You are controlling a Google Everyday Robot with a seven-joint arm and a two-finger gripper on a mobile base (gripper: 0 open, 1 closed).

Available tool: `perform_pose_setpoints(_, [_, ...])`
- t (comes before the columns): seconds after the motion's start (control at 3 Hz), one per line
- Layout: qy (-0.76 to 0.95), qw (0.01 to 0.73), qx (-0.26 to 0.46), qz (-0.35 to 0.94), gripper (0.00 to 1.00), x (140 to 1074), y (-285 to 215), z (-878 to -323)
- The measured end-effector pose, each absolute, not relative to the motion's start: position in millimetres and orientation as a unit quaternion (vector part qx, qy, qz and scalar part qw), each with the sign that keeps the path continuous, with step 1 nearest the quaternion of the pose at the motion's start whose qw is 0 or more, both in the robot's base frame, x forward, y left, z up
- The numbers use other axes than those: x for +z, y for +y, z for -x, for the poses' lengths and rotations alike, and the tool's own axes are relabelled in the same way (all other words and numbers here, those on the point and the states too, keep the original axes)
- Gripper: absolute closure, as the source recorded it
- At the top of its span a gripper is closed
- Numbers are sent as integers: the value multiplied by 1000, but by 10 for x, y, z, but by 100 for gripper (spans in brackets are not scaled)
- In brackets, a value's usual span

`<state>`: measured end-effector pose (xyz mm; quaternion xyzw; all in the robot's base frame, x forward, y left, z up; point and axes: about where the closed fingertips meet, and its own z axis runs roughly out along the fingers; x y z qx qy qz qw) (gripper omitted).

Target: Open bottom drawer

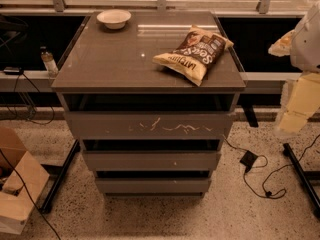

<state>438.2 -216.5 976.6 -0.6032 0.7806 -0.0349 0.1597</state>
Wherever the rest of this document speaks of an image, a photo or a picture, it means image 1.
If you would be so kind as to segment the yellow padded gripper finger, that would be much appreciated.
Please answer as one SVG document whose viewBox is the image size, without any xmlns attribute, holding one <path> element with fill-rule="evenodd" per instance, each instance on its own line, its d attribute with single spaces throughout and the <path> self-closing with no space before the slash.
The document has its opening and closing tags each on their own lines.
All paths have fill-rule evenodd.
<svg viewBox="0 0 320 240">
<path fill-rule="evenodd" d="M 291 30 L 284 34 L 269 47 L 268 53 L 277 57 L 289 56 L 294 33 L 295 31 Z"/>
<path fill-rule="evenodd" d="M 275 121 L 275 134 L 288 138 L 297 134 L 320 108 L 320 74 L 303 73 L 283 86 L 281 108 Z"/>
</svg>

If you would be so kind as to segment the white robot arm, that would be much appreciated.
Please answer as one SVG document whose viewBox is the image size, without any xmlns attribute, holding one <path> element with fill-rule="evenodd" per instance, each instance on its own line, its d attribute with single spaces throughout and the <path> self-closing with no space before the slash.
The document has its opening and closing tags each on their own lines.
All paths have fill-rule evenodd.
<svg viewBox="0 0 320 240">
<path fill-rule="evenodd" d="M 320 1 L 268 49 L 277 57 L 289 56 L 291 65 L 302 71 L 282 88 L 281 109 L 275 122 L 280 137 L 297 134 L 320 108 Z"/>
</svg>

